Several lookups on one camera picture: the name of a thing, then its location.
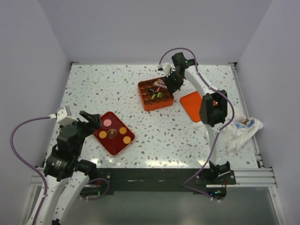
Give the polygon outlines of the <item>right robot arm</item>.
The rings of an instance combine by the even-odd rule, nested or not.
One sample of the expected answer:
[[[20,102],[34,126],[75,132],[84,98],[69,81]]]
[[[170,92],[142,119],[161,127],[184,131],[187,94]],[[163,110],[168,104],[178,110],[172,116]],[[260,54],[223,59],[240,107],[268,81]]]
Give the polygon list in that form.
[[[174,70],[162,66],[165,74],[163,80],[171,94],[182,87],[184,80],[188,80],[202,98],[199,116],[208,131],[211,150],[204,165],[192,178],[202,176],[214,184],[220,184],[231,171],[224,129],[233,121],[234,107],[225,90],[217,89],[201,75],[195,54],[192,56],[192,59],[186,59],[182,52],[174,54]]]

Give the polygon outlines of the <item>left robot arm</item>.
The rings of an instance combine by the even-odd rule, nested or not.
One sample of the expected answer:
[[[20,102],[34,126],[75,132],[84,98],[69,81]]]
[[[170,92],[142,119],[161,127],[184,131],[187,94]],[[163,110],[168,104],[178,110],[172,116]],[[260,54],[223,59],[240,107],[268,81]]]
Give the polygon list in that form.
[[[60,126],[56,144],[41,172],[43,185],[29,225],[61,225],[66,213],[86,184],[97,179],[96,164],[80,160],[85,138],[101,128],[99,114],[80,111],[85,119],[80,121],[72,116],[69,107],[61,107],[50,119]]]

